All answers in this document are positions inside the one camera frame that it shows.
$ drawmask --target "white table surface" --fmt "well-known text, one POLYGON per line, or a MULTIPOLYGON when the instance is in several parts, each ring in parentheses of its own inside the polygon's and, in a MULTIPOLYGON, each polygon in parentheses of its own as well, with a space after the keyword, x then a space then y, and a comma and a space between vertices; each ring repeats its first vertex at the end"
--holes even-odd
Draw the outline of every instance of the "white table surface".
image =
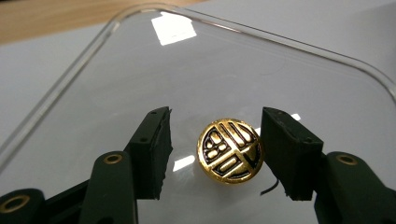
MULTIPOLYGON (((214 0, 189 8, 361 60, 396 82, 396 1, 214 0)), ((0 144, 103 26, 0 46, 0 144)))

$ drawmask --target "black plastic part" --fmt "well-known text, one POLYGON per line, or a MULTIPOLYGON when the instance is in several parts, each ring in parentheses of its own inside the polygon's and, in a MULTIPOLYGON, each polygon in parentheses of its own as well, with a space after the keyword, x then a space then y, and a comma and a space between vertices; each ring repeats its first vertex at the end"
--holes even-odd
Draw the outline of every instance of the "black plastic part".
POLYGON ((262 109, 264 160, 294 201, 310 201, 323 141, 288 113, 262 109))
POLYGON ((109 152, 96 160, 78 223, 137 223, 133 170, 128 153, 109 152))
POLYGON ((396 200, 396 190, 394 190, 394 189, 389 189, 391 192, 392 192, 392 194, 393 194, 393 197, 395 198, 395 200, 396 200))
POLYGON ((0 207, 1 224, 47 223, 44 195, 38 189, 12 191, 0 198, 0 207))
POLYGON ((134 167, 137 199, 160 199, 172 152, 170 113, 167 106, 150 111, 124 149, 134 167))
POLYGON ((46 200, 50 224, 78 223, 88 180, 46 200))
POLYGON ((394 191, 385 187, 362 159, 332 152, 323 163, 323 171, 328 188, 318 186, 315 203, 320 224, 396 223, 394 191))

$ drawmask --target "screw hole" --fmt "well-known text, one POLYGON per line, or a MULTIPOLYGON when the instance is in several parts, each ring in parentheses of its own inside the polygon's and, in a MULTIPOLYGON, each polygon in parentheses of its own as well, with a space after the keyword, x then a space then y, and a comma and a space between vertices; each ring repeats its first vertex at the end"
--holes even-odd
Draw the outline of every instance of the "screw hole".
POLYGON ((0 205, 0 213, 11 213, 24 207, 30 200, 27 195, 18 195, 0 205))
POLYGON ((346 164, 346 165, 356 165, 358 162, 355 160, 355 158, 348 156, 348 155, 338 155, 337 160, 340 162, 346 164))
POLYGON ((122 156, 119 154, 112 154, 109 156, 106 156, 105 159, 103 160, 107 164, 115 164, 119 161, 122 160, 122 156))
POLYGON ((113 224, 114 223, 114 219, 112 217, 102 217, 96 223, 97 224, 113 224))

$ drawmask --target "gold button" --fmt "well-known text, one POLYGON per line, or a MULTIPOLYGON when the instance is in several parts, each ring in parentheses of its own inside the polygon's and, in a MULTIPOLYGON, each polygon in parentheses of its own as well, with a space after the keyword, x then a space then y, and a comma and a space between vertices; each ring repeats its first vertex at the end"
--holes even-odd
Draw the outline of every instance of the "gold button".
POLYGON ((248 181, 264 161, 259 136, 238 119, 219 119, 209 124, 199 137, 197 153, 204 171, 226 184, 248 181))

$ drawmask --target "engraved pattern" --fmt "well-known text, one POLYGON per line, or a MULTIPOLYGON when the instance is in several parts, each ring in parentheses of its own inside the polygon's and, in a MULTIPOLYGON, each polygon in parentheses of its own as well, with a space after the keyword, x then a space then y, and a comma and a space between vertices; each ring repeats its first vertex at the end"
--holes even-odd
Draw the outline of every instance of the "engraved pattern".
POLYGON ((204 170, 225 183, 249 180, 263 162, 259 136, 237 119, 212 122, 201 134, 197 151, 204 170))

